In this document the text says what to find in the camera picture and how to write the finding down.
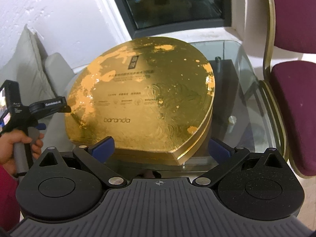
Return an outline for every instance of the glass tabletop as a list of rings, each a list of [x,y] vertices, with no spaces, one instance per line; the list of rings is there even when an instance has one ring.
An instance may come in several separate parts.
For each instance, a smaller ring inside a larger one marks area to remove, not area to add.
[[[259,80],[241,44],[235,41],[191,43],[211,63],[215,77],[213,116],[208,136],[198,151],[181,166],[128,163],[109,159],[107,166],[129,179],[140,169],[158,171],[162,177],[189,176],[217,165],[209,155],[209,139],[217,138],[231,147],[243,146],[263,153],[276,146],[271,121]]]

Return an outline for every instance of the window frame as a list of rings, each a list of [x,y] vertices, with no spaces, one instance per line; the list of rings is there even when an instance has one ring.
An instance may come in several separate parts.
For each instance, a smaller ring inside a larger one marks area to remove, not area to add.
[[[185,22],[177,22],[171,24],[164,24],[160,26],[153,26],[148,28],[138,29],[134,21],[132,12],[126,0],[114,0],[117,8],[122,16],[127,31],[132,39],[165,34],[170,32],[201,29],[201,28],[216,28],[216,27],[231,27],[232,26],[232,12],[231,0],[223,0],[223,16],[224,19],[209,19],[209,20],[192,20]]]

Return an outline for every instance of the white pillow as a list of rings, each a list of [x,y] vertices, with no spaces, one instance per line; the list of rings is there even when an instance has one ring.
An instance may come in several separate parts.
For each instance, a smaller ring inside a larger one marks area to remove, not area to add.
[[[13,57],[0,69],[0,85],[6,79],[19,83],[23,105],[55,98],[43,70],[36,40],[26,26]]]

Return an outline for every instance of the textured gray surface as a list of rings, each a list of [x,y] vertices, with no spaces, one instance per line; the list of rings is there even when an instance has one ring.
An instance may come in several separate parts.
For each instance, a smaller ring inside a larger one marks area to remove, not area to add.
[[[25,219],[13,237],[308,237],[295,217],[259,222],[225,208],[208,188],[186,178],[134,179],[108,191],[88,215],[68,223]]]

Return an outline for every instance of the crosshair mark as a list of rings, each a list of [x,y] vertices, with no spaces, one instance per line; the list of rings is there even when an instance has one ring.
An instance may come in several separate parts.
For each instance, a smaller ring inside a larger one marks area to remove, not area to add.
[[[156,184],[156,185],[159,185],[159,186],[160,186],[160,185],[163,185],[164,183],[165,183],[165,182],[160,181],[160,180],[159,180],[159,181],[157,181],[157,182],[155,182],[155,184]]]

